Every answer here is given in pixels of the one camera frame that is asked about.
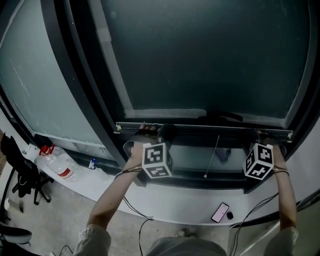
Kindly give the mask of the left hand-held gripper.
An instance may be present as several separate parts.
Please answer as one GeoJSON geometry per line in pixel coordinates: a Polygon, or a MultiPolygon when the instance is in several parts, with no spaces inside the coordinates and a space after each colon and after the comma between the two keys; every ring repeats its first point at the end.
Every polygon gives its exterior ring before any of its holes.
{"type": "Polygon", "coordinates": [[[135,134],[135,141],[142,144],[142,169],[152,180],[173,177],[173,159],[170,154],[171,143],[167,138],[166,126],[147,124],[158,128],[157,136],[135,134]]]}

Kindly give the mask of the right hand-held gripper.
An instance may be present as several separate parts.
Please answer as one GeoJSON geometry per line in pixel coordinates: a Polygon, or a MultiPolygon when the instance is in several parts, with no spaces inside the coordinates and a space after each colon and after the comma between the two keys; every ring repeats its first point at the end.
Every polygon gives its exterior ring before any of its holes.
{"type": "Polygon", "coordinates": [[[257,130],[246,129],[241,133],[241,145],[246,154],[242,164],[245,194],[249,194],[263,184],[274,167],[273,142],[275,137],[261,140],[257,130]]]}

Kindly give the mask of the person's right hand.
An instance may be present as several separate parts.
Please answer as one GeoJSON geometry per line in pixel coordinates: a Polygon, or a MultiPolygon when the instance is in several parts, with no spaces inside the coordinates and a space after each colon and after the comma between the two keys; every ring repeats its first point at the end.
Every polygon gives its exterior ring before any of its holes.
{"type": "Polygon", "coordinates": [[[257,134],[261,140],[269,140],[272,138],[272,135],[267,130],[258,129],[257,134]]]}

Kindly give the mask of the person's left hand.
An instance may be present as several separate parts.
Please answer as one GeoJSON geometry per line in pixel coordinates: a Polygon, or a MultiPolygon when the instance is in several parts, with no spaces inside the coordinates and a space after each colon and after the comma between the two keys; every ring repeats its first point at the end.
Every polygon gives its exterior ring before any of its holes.
{"type": "Polygon", "coordinates": [[[143,122],[139,127],[139,130],[137,131],[136,135],[156,137],[158,133],[159,133],[159,129],[156,126],[150,126],[150,125],[147,125],[145,122],[143,122]]]}

